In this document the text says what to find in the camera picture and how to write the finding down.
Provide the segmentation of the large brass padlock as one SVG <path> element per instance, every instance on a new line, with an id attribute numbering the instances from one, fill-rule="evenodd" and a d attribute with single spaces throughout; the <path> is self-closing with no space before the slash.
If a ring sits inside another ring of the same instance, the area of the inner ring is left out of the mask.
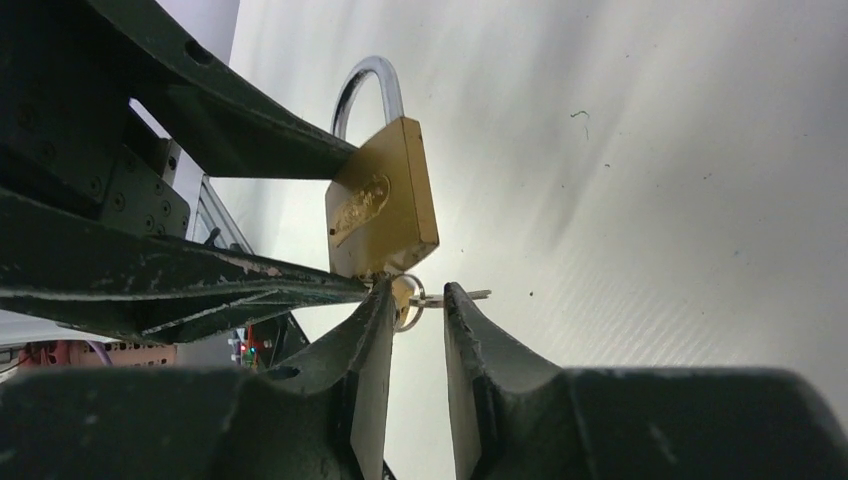
<path id="1" fill-rule="evenodd" d="M 440 244 L 421 126 L 405 115 L 386 58 L 373 55 L 354 66 L 331 131 L 345 139 L 354 100 L 370 76 L 380 87 L 385 124 L 345 161 L 325 193 L 329 268 L 361 280 L 406 272 Z"/>

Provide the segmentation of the silver key bunch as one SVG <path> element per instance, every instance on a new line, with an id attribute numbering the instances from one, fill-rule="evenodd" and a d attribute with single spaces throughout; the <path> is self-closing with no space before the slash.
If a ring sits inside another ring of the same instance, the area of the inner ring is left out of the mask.
<path id="1" fill-rule="evenodd" d="M 391 287 L 396 307 L 393 324 L 395 333 L 404 333 L 414 328 L 425 309 L 441 309 L 445 306 L 441 294 L 428 294 L 422 281 L 411 273 L 395 275 Z"/>

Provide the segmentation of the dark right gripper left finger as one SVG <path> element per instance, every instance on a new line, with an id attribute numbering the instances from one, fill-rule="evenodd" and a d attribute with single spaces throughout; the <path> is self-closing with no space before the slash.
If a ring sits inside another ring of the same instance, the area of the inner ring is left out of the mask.
<path id="1" fill-rule="evenodd" d="M 379 479 L 395 302 L 383 281 L 278 366 L 35 369 L 1 387 L 5 479 Z"/>

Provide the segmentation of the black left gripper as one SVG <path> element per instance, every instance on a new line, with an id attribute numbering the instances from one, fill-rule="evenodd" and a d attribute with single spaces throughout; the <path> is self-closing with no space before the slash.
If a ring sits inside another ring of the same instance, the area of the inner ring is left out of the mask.
<path id="1" fill-rule="evenodd" d="M 206 173 L 329 180 L 354 153 L 242 78 L 157 2 L 89 1 L 86 15 L 110 69 Z M 179 145 L 140 117 L 62 21 L 44 1 L 1 4 L 1 185 L 52 206 L 1 194 L 4 310 L 184 343 L 366 296 L 354 279 L 177 239 L 190 217 L 173 188 Z"/>

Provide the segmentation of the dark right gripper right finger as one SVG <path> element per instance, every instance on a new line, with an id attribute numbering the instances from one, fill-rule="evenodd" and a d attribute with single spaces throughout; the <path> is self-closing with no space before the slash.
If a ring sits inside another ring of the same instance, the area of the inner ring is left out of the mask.
<path id="1" fill-rule="evenodd" d="M 561 367 L 444 288 L 460 479 L 843 479 L 847 437 L 801 376 Z"/>

